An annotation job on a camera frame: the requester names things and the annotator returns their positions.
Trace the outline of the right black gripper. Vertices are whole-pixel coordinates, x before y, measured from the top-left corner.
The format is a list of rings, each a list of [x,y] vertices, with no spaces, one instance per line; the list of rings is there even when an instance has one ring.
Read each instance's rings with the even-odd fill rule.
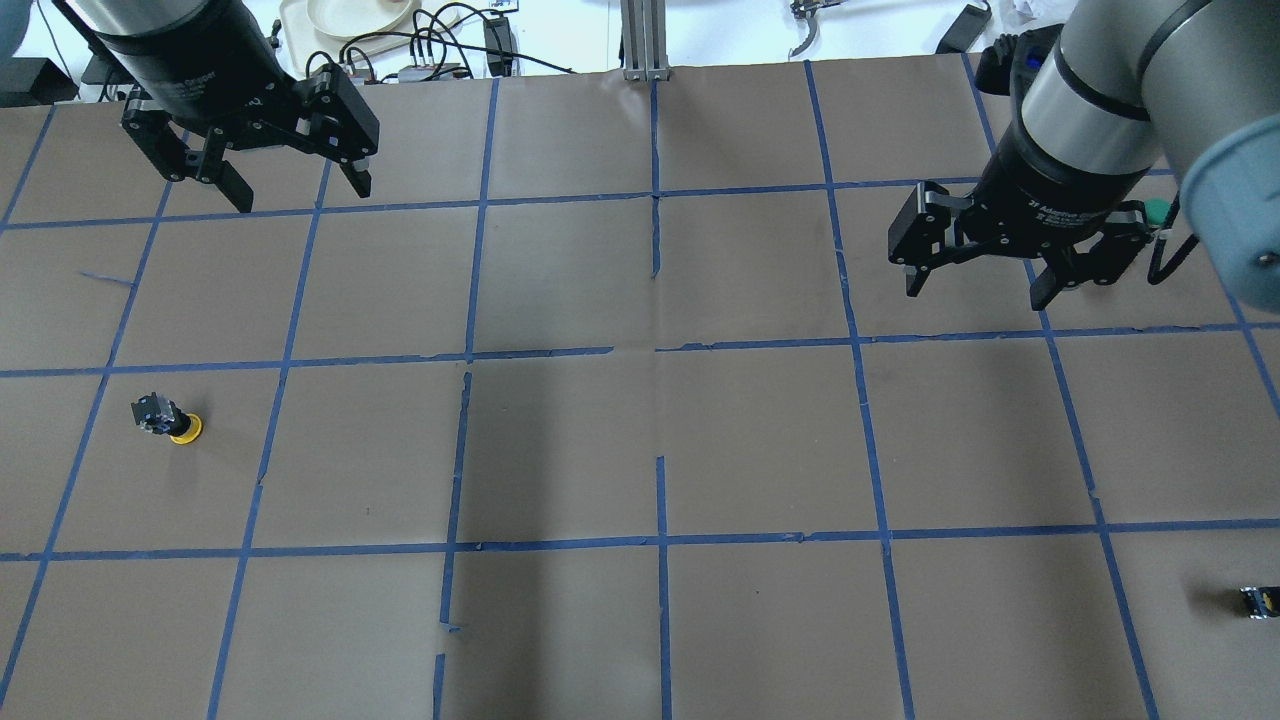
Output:
[[[1152,241],[1143,205],[1114,211],[1149,169],[1148,161],[1119,176],[1082,170],[1043,151],[1023,126],[1009,126],[970,193],[915,183],[887,231],[888,260],[902,268],[906,296],[915,299],[934,269],[974,259],[974,243],[997,251],[1047,243],[1044,269],[1029,290],[1030,309],[1043,311],[1065,290],[1115,283]],[[1097,232],[1088,250],[1075,250]]]

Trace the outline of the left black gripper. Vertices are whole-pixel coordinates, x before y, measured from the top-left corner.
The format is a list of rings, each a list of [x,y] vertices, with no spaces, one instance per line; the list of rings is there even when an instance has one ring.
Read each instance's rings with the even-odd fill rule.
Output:
[[[212,186],[250,213],[253,190],[227,160],[233,133],[257,122],[247,149],[305,150],[296,81],[242,1],[101,1],[99,38],[150,95],[127,97],[122,128],[165,179]],[[305,81],[305,109],[316,152],[339,164],[358,197],[370,197],[380,122],[364,95],[339,67],[320,67]],[[173,119],[205,135],[204,146],[186,143]]]

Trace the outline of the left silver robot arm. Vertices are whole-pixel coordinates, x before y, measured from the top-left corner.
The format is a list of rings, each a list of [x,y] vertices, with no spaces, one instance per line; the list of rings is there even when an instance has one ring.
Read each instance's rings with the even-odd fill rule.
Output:
[[[292,77],[243,3],[58,6],[134,79],[122,128],[166,179],[212,186],[247,213],[253,190],[227,154],[291,147],[334,161],[360,197],[371,193],[380,136],[372,109],[333,61]]]

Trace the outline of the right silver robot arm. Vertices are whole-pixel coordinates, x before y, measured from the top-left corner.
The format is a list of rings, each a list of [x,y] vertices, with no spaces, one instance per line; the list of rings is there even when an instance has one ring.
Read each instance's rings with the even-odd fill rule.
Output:
[[[1080,1],[1002,37],[975,83],[1011,119],[969,193],[923,181],[893,219],[908,296],[951,264],[1039,259],[1041,311],[1142,249],[1157,284],[1201,246],[1239,302],[1277,310],[1275,1]]]

